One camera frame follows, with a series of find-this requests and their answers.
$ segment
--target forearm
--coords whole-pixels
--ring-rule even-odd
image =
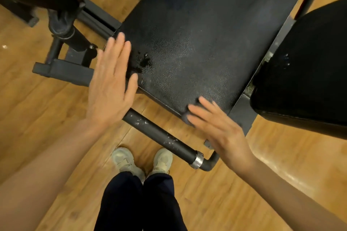
[[[35,230],[71,173],[103,133],[80,121],[0,186],[0,229]]]
[[[294,231],[346,231],[337,216],[284,181],[256,160],[253,170],[241,176]]]

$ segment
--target wooden floor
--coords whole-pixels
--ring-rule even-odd
[[[137,0],[92,0],[123,21]],[[316,0],[313,9],[335,0]],[[88,89],[32,74],[52,41],[46,11],[34,28],[0,7],[0,181],[4,181],[85,115]],[[105,41],[80,23],[87,38]],[[143,95],[134,108],[201,150],[203,136]],[[258,117],[247,135],[254,153],[292,185],[347,222],[347,141],[272,123]],[[105,186],[117,173],[111,152],[129,147],[149,171],[160,146],[121,122],[98,141],[76,168],[38,230],[93,230]],[[289,230],[248,185],[218,162],[195,171],[175,157],[170,171],[189,230]]]

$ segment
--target dark pants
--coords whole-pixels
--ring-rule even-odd
[[[142,185],[131,172],[121,172],[109,182],[101,200],[95,231],[182,231],[181,210],[173,179],[156,173]]]

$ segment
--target hand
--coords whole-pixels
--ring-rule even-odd
[[[188,120],[199,130],[206,133],[215,151],[223,162],[239,176],[252,169],[256,157],[252,153],[240,126],[230,119],[213,101],[210,103],[199,97],[206,108],[189,104]]]
[[[131,51],[123,33],[109,38],[105,51],[98,50],[97,64],[89,85],[86,119],[105,128],[120,121],[132,106],[137,90],[137,74],[133,74],[125,91],[125,73]]]

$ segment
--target shoe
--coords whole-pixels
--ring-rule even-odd
[[[172,153],[162,148],[154,156],[153,170],[148,174],[151,176],[155,173],[168,173],[172,164],[173,155]]]
[[[111,157],[119,172],[131,172],[132,175],[137,176],[142,183],[145,181],[145,173],[135,165],[134,157],[129,149],[118,147],[113,151]]]

